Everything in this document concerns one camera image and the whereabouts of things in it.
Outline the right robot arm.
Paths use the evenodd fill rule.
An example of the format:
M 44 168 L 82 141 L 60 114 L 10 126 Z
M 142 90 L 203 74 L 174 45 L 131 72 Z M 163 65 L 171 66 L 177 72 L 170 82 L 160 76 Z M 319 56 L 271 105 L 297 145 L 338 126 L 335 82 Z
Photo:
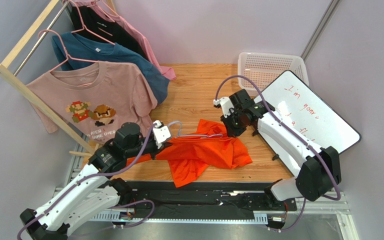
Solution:
M 256 101 L 245 90 L 216 98 L 213 105 L 222 110 L 220 119 L 229 137 L 236 138 L 252 126 L 256 134 L 270 137 L 298 164 L 300 170 L 296 177 L 277 180 L 266 189 L 271 199 L 304 198 L 314 202 L 331 189 L 337 193 L 334 200 L 341 198 L 338 186 L 342 181 L 340 157 L 334 147 L 312 143 L 288 126 L 264 99 Z

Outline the light blue wire hanger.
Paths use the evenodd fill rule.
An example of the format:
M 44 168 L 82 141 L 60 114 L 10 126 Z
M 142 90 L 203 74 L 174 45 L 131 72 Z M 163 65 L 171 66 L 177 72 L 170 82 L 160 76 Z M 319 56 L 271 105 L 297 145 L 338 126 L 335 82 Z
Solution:
M 167 127 L 170 128 L 172 125 L 176 125 L 176 124 L 179 124 L 179 129 L 177 131 L 176 138 L 187 138 L 187 137 L 214 138 L 214 137 L 223 137 L 222 133 L 216 133 L 216 134 L 211 134 L 211 135 L 207 135 L 207 134 L 182 134 L 183 124 L 182 124 L 181 121 L 178 121 L 178 120 L 172 121 L 172 122 L 168 123 Z

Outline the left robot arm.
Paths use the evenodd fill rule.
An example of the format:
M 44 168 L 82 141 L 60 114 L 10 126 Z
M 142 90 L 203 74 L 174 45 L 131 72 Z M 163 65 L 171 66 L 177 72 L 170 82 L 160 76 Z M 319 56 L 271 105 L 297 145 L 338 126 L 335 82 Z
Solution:
M 130 169 L 142 155 L 154 158 L 170 145 L 171 137 L 169 127 L 159 120 L 145 135 L 137 123 L 124 123 L 56 196 L 20 214 L 23 227 L 17 239 L 27 232 L 33 240 L 66 240 L 102 211 L 117 205 L 133 206 L 130 186 L 112 177 Z

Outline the orange t-shirt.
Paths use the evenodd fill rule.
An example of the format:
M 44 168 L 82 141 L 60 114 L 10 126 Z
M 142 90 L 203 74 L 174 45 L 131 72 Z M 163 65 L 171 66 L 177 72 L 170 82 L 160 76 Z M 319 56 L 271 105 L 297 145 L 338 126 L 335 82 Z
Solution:
M 190 134 L 223 137 L 179 137 L 172 138 L 172 146 L 156 156 L 158 162 L 166 161 L 176 188 L 196 181 L 208 167 L 232 170 L 253 162 L 248 148 L 240 139 L 227 136 L 221 123 L 200 119 L 196 132 Z

